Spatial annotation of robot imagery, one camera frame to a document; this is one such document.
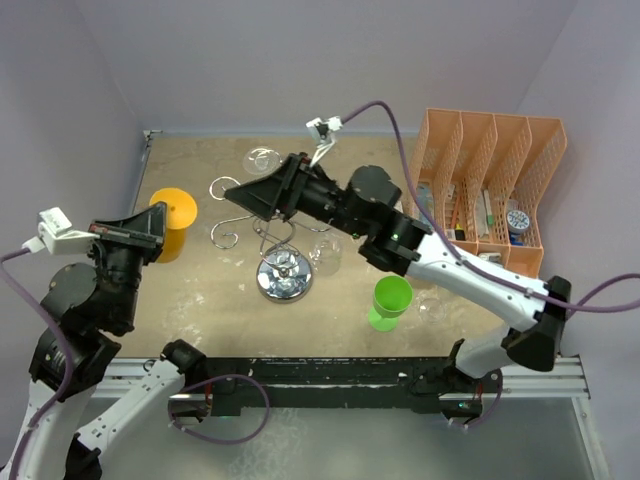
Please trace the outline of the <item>orange plastic goblet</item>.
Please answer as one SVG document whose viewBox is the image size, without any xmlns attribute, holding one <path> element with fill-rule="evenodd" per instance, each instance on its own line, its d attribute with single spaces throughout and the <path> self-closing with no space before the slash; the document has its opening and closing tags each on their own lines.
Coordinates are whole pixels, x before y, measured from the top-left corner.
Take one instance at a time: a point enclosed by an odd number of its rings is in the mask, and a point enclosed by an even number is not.
<svg viewBox="0 0 640 480">
<path fill-rule="evenodd" d="M 195 222 L 198 207 L 195 199 L 186 191 L 176 188 L 162 188 L 153 193 L 149 204 L 164 202 L 167 205 L 166 235 L 162 253 L 157 263 L 175 261 L 184 248 L 188 228 Z"/>
</svg>

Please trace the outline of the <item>green plastic goblet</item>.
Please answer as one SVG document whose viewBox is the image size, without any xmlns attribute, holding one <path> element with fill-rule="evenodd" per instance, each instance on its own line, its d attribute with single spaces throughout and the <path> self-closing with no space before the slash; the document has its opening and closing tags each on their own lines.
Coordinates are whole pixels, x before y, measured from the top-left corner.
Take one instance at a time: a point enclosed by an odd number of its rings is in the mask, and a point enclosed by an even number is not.
<svg viewBox="0 0 640 480">
<path fill-rule="evenodd" d="M 405 278 L 386 276 L 380 279 L 374 287 L 373 304 L 368 312 L 371 327 L 379 332 L 392 331 L 412 301 L 413 289 Z"/>
</svg>

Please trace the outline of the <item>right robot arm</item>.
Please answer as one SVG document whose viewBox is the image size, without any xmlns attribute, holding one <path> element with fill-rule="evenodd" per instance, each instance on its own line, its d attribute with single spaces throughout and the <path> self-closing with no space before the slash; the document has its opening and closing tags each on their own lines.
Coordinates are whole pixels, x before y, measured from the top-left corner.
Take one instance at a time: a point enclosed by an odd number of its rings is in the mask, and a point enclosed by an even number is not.
<svg viewBox="0 0 640 480">
<path fill-rule="evenodd" d="M 363 238 L 360 254 L 383 272 L 445 288 L 498 316 L 503 324 L 457 341 L 445 366 L 446 383 L 467 391 L 480 378 L 509 365 L 553 370 L 566 322 L 562 307 L 570 283 L 529 278 L 463 252 L 432 227 L 400 212 L 401 190 L 374 165 L 357 168 L 345 187 L 291 154 L 273 173 L 225 191 L 225 199 L 268 221 L 304 213 Z"/>
</svg>

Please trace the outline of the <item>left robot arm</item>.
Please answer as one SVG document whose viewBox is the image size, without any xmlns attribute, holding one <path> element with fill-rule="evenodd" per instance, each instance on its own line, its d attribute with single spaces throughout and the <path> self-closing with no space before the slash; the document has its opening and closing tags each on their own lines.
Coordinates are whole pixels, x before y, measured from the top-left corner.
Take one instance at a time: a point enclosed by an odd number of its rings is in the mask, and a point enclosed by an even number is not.
<svg viewBox="0 0 640 480">
<path fill-rule="evenodd" d="M 3 261 L 47 251 L 86 254 L 86 263 L 61 268 L 37 301 L 7 271 L 6 283 L 45 321 L 29 367 L 28 407 L 19 439 L 1 471 L 4 479 L 97 479 L 107 445 L 147 404 L 178 386 L 202 387 L 206 356 L 183 340 L 168 343 L 145 382 L 130 390 L 115 413 L 83 430 L 77 422 L 120 351 L 116 338 L 134 329 L 145 266 L 159 261 L 175 207 L 157 201 L 119 220 L 75 229 L 58 207 L 40 212 L 37 234 Z"/>
</svg>

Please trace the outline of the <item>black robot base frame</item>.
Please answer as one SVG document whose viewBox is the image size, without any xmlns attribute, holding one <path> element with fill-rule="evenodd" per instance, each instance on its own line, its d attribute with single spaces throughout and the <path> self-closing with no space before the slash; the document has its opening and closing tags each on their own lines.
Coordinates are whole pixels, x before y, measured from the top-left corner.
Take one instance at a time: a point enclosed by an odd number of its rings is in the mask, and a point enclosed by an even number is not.
<svg viewBox="0 0 640 480">
<path fill-rule="evenodd" d="M 247 408 L 401 409 L 475 419 L 500 391 L 501 371 L 454 373 L 444 357 L 209 357 L 188 370 L 172 414 L 196 420 Z"/>
</svg>

